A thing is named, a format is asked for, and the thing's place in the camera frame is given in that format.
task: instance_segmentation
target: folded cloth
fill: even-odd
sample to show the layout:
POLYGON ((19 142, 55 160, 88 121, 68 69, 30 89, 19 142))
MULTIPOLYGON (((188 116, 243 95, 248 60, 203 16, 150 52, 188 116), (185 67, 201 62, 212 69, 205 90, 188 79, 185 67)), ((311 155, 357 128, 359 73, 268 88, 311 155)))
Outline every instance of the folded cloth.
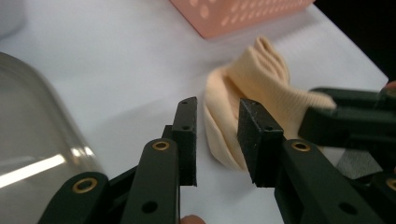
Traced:
POLYGON ((330 96, 296 90, 288 67, 265 37, 258 37, 235 62, 208 77, 205 90, 205 130, 210 151, 227 167, 246 170, 236 132, 239 100, 260 102, 284 129, 287 139, 298 129, 309 106, 335 108, 330 96))

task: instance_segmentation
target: yellow cloth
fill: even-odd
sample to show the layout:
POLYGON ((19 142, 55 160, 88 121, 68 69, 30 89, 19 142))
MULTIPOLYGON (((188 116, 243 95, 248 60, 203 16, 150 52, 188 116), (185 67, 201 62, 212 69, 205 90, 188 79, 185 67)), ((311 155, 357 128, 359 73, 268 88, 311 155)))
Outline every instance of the yellow cloth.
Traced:
POLYGON ((334 108, 325 94, 296 90, 289 70, 265 37, 256 39, 235 62, 214 70, 205 90, 205 130, 210 151, 230 168, 246 170, 237 141, 239 100, 260 102, 284 129, 287 139, 298 138, 298 129, 309 106, 334 108))

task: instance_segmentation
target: table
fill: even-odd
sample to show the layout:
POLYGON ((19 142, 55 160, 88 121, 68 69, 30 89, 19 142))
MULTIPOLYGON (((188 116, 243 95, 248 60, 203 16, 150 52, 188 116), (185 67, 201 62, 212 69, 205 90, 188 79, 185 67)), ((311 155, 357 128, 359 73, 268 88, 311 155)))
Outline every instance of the table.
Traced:
POLYGON ((137 165, 180 100, 198 97, 198 188, 181 188, 180 214, 207 223, 283 223, 272 189, 256 189, 247 173, 210 155, 202 107, 210 71, 266 35, 295 88, 379 91, 387 82, 315 6, 207 40, 166 0, 27 0, 26 17, 0 51, 49 82, 109 178, 137 165))

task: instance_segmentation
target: white surface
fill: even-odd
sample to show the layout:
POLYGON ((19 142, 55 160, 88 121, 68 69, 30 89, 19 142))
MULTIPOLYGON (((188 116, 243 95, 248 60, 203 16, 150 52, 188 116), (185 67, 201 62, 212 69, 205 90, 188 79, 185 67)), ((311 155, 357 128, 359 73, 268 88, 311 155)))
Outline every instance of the white surface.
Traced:
POLYGON ((180 100, 198 97, 198 188, 181 189, 181 215, 207 223, 283 223, 272 189, 256 189, 210 155, 202 102, 211 70, 266 35, 296 88, 379 91, 387 81, 315 7, 210 40, 166 0, 31 0, 26 10, 26 24, 0 39, 0 51, 49 81, 110 178, 137 165, 180 100))

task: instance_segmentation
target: basket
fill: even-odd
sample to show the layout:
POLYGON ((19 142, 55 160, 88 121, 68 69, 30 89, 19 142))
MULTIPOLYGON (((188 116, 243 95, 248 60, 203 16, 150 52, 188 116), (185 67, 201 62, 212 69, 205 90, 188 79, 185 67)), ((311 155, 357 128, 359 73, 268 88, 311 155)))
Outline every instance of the basket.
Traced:
POLYGON ((315 0, 170 0, 204 38, 304 9, 315 0))

